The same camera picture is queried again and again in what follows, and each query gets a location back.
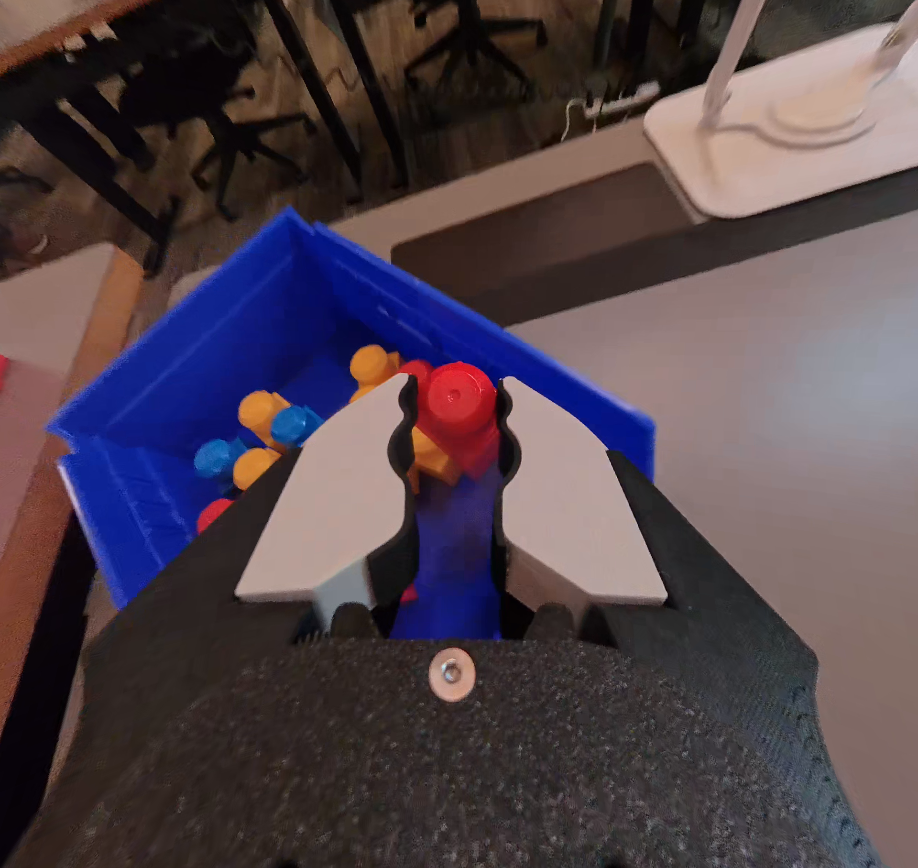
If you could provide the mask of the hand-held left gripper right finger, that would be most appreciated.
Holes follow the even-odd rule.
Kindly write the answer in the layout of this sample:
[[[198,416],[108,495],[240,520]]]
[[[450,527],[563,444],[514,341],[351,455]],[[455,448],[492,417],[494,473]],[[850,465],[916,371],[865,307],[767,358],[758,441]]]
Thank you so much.
[[[602,440],[515,377],[500,381],[491,573],[527,610],[659,607],[668,593]]]

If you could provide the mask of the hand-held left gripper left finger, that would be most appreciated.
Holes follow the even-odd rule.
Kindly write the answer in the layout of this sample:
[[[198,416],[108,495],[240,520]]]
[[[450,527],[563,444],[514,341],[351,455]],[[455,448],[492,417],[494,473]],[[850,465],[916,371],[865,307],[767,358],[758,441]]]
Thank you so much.
[[[419,381],[396,373],[307,438],[235,587],[246,604],[344,604],[394,617],[419,572],[408,471]]]

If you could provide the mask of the pile of mega blocks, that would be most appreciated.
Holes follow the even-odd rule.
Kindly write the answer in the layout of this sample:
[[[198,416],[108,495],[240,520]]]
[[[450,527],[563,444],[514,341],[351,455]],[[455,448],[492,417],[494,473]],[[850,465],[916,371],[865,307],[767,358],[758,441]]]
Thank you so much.
[[[395,351],[369,345],[358,349],[350,360],[350,375],[357,383],[350,403],[372,392],[397,372],[404,371],[424,383],[430,375],[428,363],[403,362]],[[240,424],[256,439],[250,446],[241,438],[215,438],[195,452],[193,468],[197,476],[219,489],[221,496],[206,505],[197,517],[197,533],[202,533],[278,461],[282,454],[300,448],[323,424],[323,419],[307,405],[290,403],[278,392],[256,391],[244,397],[238,408]]]

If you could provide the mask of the red mega block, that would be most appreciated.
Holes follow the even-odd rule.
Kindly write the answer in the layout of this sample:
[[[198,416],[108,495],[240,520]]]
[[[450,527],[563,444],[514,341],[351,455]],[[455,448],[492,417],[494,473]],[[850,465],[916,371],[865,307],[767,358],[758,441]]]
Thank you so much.
[[[498,391],[473,365],[432,369],[418,398],[419,429],[469,478],[480,480],[499,455]]]

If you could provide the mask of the blue plastic bin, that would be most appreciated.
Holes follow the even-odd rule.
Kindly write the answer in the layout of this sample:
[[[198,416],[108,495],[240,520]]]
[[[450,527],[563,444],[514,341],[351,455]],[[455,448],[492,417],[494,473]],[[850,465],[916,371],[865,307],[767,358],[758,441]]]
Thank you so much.
[[[350,357],[379,344],[438,366],[513,376],[580,418],[651,481],[656,425],[499,325],[326,227],[281,212],[52,417],[60,469],[116,609],[192,541],[219,494],[193,470],[207,441],[254,444],[250,392],[328,418],[356,389]]]

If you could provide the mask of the grey wood-edged side table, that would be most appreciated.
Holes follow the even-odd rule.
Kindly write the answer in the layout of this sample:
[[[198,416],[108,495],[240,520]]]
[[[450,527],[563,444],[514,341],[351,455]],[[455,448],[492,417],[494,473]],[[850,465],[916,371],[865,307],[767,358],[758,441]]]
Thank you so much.
[[[1,726],[22,677],[73,505],[46,427],[128,338],[142,269],[99,243],[2,281]]]

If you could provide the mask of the white power strip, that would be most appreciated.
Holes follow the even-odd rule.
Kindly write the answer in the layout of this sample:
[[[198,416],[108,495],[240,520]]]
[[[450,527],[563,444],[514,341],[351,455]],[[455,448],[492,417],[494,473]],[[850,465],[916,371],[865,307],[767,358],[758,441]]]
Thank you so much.
[[[584,118],[589,121],[598,121],[619,114],[627,115],[649,106],[658,99],[660,93],[661,86],[659,82],[645,82],[639,84],[634,93],[629,96],[595,102],[591,107],[584,109]]]

